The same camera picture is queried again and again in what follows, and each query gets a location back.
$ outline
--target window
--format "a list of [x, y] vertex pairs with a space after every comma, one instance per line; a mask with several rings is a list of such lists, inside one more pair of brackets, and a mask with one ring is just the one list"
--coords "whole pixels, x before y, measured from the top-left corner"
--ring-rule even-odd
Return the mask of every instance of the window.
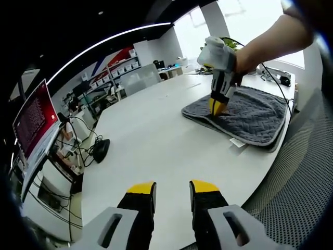
[[[230, 37], [247, 44], [268, 30], [283, 14], [281, 0], [219, 0]], [[278, 60], [304, 68], [303, 51]]]
[[175, 22], [175, 32], [183, 53], [187, 59], [196, 59], [204, 46], [205, 38], [209, 37], [206, 21], [199, 7]]

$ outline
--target monitor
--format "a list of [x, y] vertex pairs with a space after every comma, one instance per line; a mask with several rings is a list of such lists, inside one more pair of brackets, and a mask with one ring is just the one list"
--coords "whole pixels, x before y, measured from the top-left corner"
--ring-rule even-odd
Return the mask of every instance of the monitor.
[[82, 95], [82, 93], [87, 92], [90, 89], [90, 85], [88, 81], [81, 82], [78, 86], [73, 88], [73, 93], [76, 97]]
[[58, 119], [46, 80], [43, 80], [24, 102], [13, 122], [15, 136], [26, 159]]
[[157, 60], [155, 60], [153, 63], [155, 64], [155, 66], [156, 66], [157, 69], [163, 69], [163, 68], [165, 68], [164, 61], [157, 61]]

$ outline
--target label tag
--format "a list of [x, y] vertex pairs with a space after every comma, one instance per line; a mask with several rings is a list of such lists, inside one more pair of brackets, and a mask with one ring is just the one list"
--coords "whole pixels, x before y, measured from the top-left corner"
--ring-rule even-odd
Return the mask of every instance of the label tag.
[[236, 139], [236, 138], [231, 138], [230, 141], [235, 144], [237, 147], [243, 147], [244, 145], [246, 145], [246, 143], [241, 142], [240, 140]]

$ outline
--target gray towel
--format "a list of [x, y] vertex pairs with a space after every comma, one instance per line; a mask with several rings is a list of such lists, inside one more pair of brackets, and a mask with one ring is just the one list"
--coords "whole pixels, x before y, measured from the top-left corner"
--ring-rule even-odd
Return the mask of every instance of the gray towel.
[[274, 142], [285, 122], [286, 101], [251, 87], [237, 88], [227, 111], [218, 117], [210, 114], [207, 95], [182, 109], [182, 114], [206, 127], [225, 132], [256, 146]]

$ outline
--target red screen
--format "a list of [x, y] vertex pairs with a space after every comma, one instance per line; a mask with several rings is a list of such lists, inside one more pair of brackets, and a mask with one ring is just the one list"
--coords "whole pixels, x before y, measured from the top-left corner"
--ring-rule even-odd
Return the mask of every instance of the red screen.
[[57, 120], [58, 116], [44, 80], [28, 97], [13, 124], [14, 132], [26, 158]]

